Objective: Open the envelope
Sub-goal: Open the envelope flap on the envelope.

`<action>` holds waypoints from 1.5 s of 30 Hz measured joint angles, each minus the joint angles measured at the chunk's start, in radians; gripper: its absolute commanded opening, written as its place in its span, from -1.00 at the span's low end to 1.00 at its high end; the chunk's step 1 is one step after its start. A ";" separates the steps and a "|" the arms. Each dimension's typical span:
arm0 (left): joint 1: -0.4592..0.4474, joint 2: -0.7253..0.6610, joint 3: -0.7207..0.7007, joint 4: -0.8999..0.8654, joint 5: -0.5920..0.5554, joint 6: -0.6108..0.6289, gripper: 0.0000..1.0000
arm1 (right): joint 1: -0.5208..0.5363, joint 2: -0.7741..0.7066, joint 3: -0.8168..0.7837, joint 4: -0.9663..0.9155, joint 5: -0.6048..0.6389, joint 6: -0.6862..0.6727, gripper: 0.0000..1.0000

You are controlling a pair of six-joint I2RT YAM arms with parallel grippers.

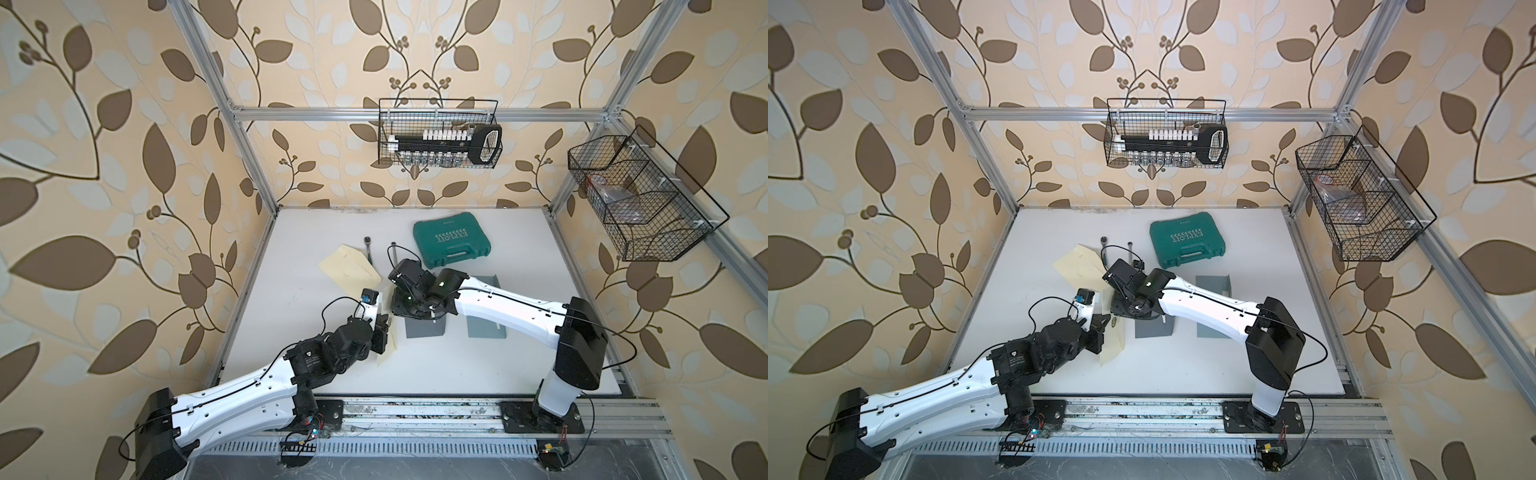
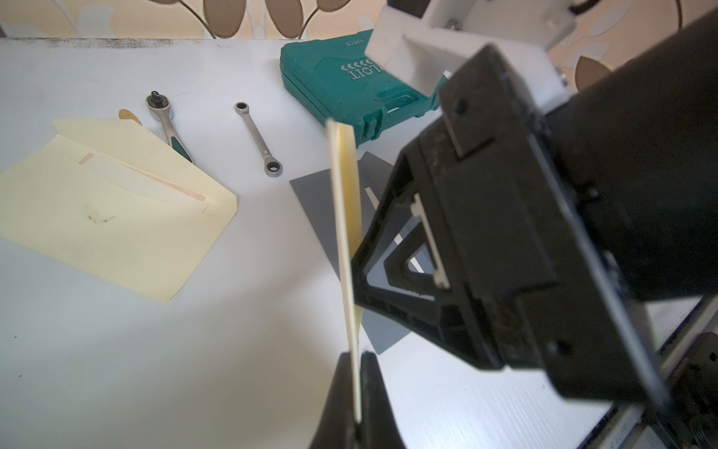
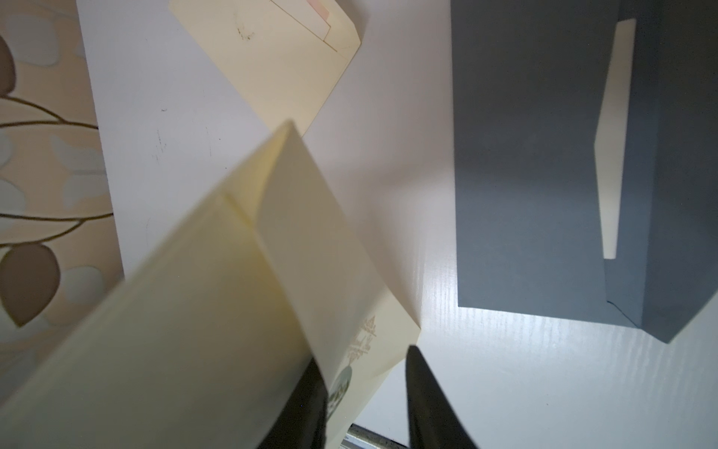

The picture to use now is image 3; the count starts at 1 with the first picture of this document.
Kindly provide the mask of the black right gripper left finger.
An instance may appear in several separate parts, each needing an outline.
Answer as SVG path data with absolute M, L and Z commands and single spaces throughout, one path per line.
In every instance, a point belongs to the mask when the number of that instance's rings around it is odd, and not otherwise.
M 323 449 L 328 393 L 314 359 L 310 361 L 280 416 L 258 449 Z

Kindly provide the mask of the cream envelope brown seal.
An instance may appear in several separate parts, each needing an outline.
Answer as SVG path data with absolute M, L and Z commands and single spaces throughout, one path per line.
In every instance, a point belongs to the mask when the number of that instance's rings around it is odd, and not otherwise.
M 361 45 L 336 1 L 172 1 L 169 10 L 269 128 L 305 134 Z

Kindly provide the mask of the cream envelope green seal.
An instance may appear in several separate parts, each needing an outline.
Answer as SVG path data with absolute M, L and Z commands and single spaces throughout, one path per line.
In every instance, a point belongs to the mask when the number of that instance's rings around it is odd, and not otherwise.
M 285 122 L 9 398 L 1 445 L 285 448 L 314 368 L 336 448 L 419 333 Z

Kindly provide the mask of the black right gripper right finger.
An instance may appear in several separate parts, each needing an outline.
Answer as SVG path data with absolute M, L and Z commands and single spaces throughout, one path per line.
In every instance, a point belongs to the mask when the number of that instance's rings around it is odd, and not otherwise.
M 477 449 L 445 397 L 420 349 L 412 345 L 405 363 L 409 447 Z

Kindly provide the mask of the dark grey envelope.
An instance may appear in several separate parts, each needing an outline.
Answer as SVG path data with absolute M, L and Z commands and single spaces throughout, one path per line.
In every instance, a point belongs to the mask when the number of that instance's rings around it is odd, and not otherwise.
M 617 256 L 595 138 L 637 21 Z M 671 342 L 717 291 L 714 1 L 454 1 L 459 303 Z

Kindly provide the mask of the white card grey envelope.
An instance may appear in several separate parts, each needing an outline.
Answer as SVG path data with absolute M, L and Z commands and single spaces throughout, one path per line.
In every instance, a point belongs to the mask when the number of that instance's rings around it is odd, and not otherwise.
M 617 22 L 594 144 L 603 258 L 617 256 L 637 21 Z

